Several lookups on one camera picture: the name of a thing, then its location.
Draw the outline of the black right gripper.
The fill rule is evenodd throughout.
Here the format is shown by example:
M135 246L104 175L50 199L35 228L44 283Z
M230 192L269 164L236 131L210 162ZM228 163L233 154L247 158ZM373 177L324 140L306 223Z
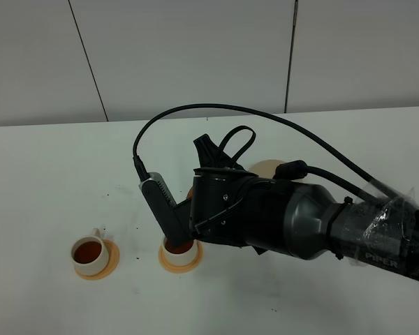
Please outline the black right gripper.
M265 188L265 179L245 170L200 167L194 170L190 235L211 244L244 247L242 215L250 192Z

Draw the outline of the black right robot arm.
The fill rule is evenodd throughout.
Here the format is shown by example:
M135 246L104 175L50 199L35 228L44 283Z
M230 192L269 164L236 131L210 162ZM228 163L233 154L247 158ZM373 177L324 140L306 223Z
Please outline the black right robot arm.
M419 206L400 195L339 203L317 184L198 168L189 226L208 243L303 260L329 251L419 281Z

